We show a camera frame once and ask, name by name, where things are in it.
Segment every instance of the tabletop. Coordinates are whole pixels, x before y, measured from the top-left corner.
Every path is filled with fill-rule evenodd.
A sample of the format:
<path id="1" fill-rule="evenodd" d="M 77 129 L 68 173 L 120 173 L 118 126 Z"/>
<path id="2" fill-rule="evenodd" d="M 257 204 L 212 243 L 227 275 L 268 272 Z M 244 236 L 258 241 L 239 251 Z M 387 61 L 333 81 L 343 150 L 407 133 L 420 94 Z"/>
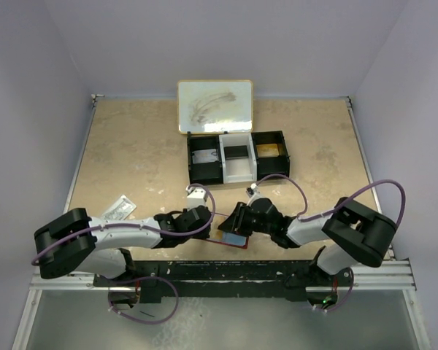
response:
<path id="1" fill-rule="evenodd" d="M 283 131 L 291 178 L 308 197 L 308 214 L 332 208 L 369 183 L 344 100 L 255 100 L 253 113 L 253 131 Z M 99 216 L 126 195 L 137 205 L 127 219 L 144 219 L 185 208 L 188 183 L 187 140 L 178 131 L 176 101 L 98 102 L 70 208 Z M 246 202 L 247 185 L 211 186 L 217 211 L 230 214 L 238 201 Z M 291 183 L 265 182 L 260 190 L 284 215 L 303 209 Z M 370 191 L 358 200 L 376 209 Z M 191 239 L 173 249 L 130 250 L 135 260 L 308 260 L 329 244 L 282 249 L 269 236 L 254 233 L 247 249 Z"/>

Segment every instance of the white sticker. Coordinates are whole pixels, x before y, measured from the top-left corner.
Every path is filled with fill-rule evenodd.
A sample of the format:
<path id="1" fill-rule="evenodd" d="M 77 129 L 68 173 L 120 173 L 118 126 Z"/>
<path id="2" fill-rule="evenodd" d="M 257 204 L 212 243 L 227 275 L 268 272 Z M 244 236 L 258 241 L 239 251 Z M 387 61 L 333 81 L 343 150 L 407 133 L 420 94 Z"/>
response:
<path id="1" fill-rule="evenodd" d="M 124 220 L 137 208 L 137 205 L 130 201 L 125 195 L 113 203 L 102 215 L 103 220 Z"/>
<path id="2" fill-rule="evenodd" d="M 191 160 L 193 161 L 193 164 L 212 163 L 219 160 L 218 151 L 213 148 L 193 151 L 192 156 Z"/>

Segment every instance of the black compartment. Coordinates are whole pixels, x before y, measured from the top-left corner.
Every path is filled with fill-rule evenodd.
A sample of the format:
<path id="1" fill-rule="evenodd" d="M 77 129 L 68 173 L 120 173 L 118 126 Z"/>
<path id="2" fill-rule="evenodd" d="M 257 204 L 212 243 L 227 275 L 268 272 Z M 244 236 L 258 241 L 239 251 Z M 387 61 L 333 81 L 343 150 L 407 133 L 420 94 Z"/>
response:
<path id="1" fill-rule="evenodd" d="M 282 131 L 267 131 L 263 133 L 251 133 L 253 149 L 257 162 L 257 179 L 263 179 L 266 175 L 282 174 L 289 176 L 291 170 L 291 160 L 285 146 Z M 276 144 L 279 155 L 275 157 L 259 157 L 257 146 L 260 144 Z M 190 183 L 199 184 L 222 184 L 222 160 L 220 155 L 220 143 L 218 135 L 211 136 L 192 136 L 188 134 L 188 175 Z M 240 158 L 247 156 L 246 147 L 225 147 L 227 158 Z M 216 149 L 218 160 L 211 163 L 193 164 L 192 154 L 201 149 Z"/>
<path id="2" fill-rule="evenodd" d="M 187 136 L 188 145 L 188 175 L 190 183 L 199 184 L 222 184 L 222 162 L 219 150 L 219 136 Z M 192 154 L 202 149 L 216 149 L 218 160 L 211 163 L 193 164 Z"/>
<path id="3" fill-rule="evenodd" d="M 287 153 L 284 134 L 282 131 L 267 131 L 263 133 L 251 133 L 256 156 L 257 179 L 263 179 L 266 175 L 282 174 L 289 176 L 291 172 L 291 158 Z M 259 144 L 276 144 L 279 155 L 276 157 L 260 157 L 257 146 Z"/>

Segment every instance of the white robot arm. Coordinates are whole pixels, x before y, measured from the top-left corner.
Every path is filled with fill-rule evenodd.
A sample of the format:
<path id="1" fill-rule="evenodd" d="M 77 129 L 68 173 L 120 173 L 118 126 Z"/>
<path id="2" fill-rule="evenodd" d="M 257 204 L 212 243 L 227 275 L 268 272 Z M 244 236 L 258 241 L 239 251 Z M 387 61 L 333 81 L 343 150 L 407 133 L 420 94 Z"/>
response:
<path id="1" fill-rule="evenodd" d="M 209 237 L 211 212 L 207 193 L 187 189 L 187 208 L 157 214 L 143 220 L 103 220 L 89 217 L 85 209 L 72 209 L 34 234 L 43 279 L 79 271 L 113 279 L 134 268 L 128 250 L 172 248 L 190 238 Z"/>

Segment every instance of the wire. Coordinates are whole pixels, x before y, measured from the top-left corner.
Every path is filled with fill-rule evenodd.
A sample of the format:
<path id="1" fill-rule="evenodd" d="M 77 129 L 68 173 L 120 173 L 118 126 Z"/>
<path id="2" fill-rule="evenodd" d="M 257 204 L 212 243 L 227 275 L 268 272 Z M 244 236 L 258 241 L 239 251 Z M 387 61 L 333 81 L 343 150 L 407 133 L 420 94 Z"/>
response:
<path id="1" fill-rule="evenodd" d="M 118 222 L 118 223 L 114 223 L 114 224 L 107 224 L 107 225 L 105 225 L 105 228 L 139 228 L 140 230 L 145 229 L 145 230 L 149 230 L 149 231 L 153 231 L 153 232 L 157 232 L 157 233 L 162 233 L 166 236 L 177 236 L 177 237 L 185 237 L 185 236 L 195 235 L 195 234 L 205 230 L 206 228 L 208 228 L 211 225 L 211 222 L 214 219 L 214 216 L 216 215 L 216 202 L 214 200 L 214 197 L 212 196 L 212 193 L 202 184 L 191 184 L 190 186 L 188 186 L 188 188 L 191 188 L 191 187 L 199 187 L 199 188 L 203 189 L 206 192 L 206 194 L 208 194 L 208 196 L 211 198 L 211 204 L 212 204 L 212 211 L 211 211 L 210 219 L 203 226 L 201 226 L 200 228 L 197 228 L 196 230 L 189 231 L 189 232 L 169 232 L 169 231 L 165 231 L 165 230 L 160 230 L 156 227 L 134 224 L 134 223 L 129 223 L 129 222 Z M 63 243 L 66 243 L 66 242 L 68 242 L 68 241 L 70 241 L 78 236 L 81 236 L 82 234 L 89 233 L 92 231 L 97 231 L 97 230 L 103 230 L 103 229 L 104 228 L 101 225 L 97 225 L 97 226 L 93 226 L 93 227 L 84 228 L 84 229 L 79 230 L 77 232 L 70 233 L 69 235 L 59 239 L 58 241 L 52 243 L 51 245 L 49 245 L 48 247 L 46 247 L 45 249 L 40 251 L 31 261 L 31 265 L 39 266 L 39 259 L 41 259 L 43 256 L 45 256 L 52 249 L 56 248 L 57 246 L 62 245 Z"/>
<path id="2" fill-rule="evenodd" d="M 332 311 L 337 310 L 338 308 L 340 308 L 344 304 L 346 304 L 347 299 L 349 299 L 349 296 L 350 296 L 350 294 L 352 294 L 352 291 L 353 291 L 353 285 L 354 285 L 354 279 L 355 278 L 354 278 L 354 275 L 353 275 L 352 268 L 349 268 L 349 274 L 350 274 L 350 286 L 349 286 L 349 290 L 347 291 L 347 293 L 345 293 L 343 299 L 341 301 L 339 301 L 336 305 L 334 305 L 334 306 L 332 306 L 330 308 L 327 308 L 325 310 L 322 310 L 322 311 L 332 312 Z"/>
<path id="3" fill-rule="evenodd" d="M 146 321 L 144 319 L 138 319 L 136 317 L 130 316 L 130 315 L 125 314 L 122 311 L 118 310 L 118 308 L 115 306 L 115 304 L 110 300 L 110 293 L 109 293 L 107 295 L 107 300 L 109 301 L 110 310 L 114 311 L 116 314 L 118 314 L 118 315 L 120 315 L 122 317 L 125 317 L 126 319 L 129 319 L 131 321 L 135 321 L 135 322 L 138 322 L 138 323 L 141 323 L 141 324 L 161 324 L 161 323 L 164 323 L 166 321 L 169 321 L 174 316 L 175 312 L 177 311 L 178 304 L 179 304 L 179 301 L 180 301 L 180 297 L 178 295 L 177 288 L 175 288 L 175 286 L 169 280 L 164 279 L 162 277 L 158 277 L 158 276 L 146 276 L 146 277 L 139 277 L 137 279 L 130 279 L 128 281 L 113 281 L 112 279 L 107 279 L 107 281 L 111 281 L 111 282 L 113 282 L 115 284 L 130 284 L 130 283 L 134 283 L 134 282 L 137 282 L 137 281 L 147 281 L 147 280 L 150 280 L 150 279 L 156 279 L 158 281 L 162 281 L 165 284 L 167 284 L 169 287 L 171 287 L 172 290 L 174 291 L 174 294 L 175 294 L 175 306 L 174 306 L 172 312 L 169 315 L 167 315 L 163 319 L 157 319 L 155 321 Z"/>
<path id="4" fill-rule="evenodd" d="M 378 180 L 378 181 L 375 181 L 371 184 L 368 184 L 367 186 L 362 187 L 360 190 L 353 193 L 350 197 L 347 197 L 346 199 L 344 199 L 339 205 L 335 206 L 333 209 L 329 209 L 329 210 L 324 211 L 320 214 L 312 215 L 310 217 L 300 217 L 301 214 L 298 213 L 297 219 L 300 222 L 309 222 L 309 221 L 319 219 L 321 217 L 326 217 L 328 215 L 331 215 L 331 214 L 335 213 L 336 211 L 340 210 L 343 206 L 345 206 L 347 203 L 352 201 L 354 198 L 358 197 L 359 195 L 366 192 L 367 190 L 378 186 L 379 184 L 393 184 L 397 188 L 399 188 L 399 192 L 401 193 L 401 208 L 399 209 L 399 216 L 398 216 L 397 221 L 396 221 L 396 226 L 399 227 L 401 224 L 401 221 L 402 221 L 402 217 L 404 216 L 404 210 L 406 207 L 406 192 L 404 191 L 404 188 L 401 186 L 401 184 L 399 184 L 397 181 L 390 180 L 390 179 Z"/>
<path id="5" fill-rule="evenodd" d="M 305 195 L 305 192 L 303 191 L 303 189 L 299 186 L 299 184 L 297 184 L 294 180 L 292 180 L 290 177 L 286 176 L 286 175 L 282 175 L 282 174 L 271 174 L 271 175 L 266 175 L 263 179 L 259 180 L 256 182 L 257 185 L 259 185 L 260 183 L 262 183 L 264 180 L 267 179 L 271 179 L 272 177 L 280 177 L 281 179 L 286 179 L 289 182 L 291 182 L 295 187 L 297 187 L 297 190 L 299 190 L 299 192 L 301 193 L 301 196 L 304 199 L 304 210 L 300 211 L 297 214 L 297 217 L 299 217 L 300 215 L 303 215 L 307 212 L 308 210 L 308 200 L 307 200 L 307 196 Z"/>

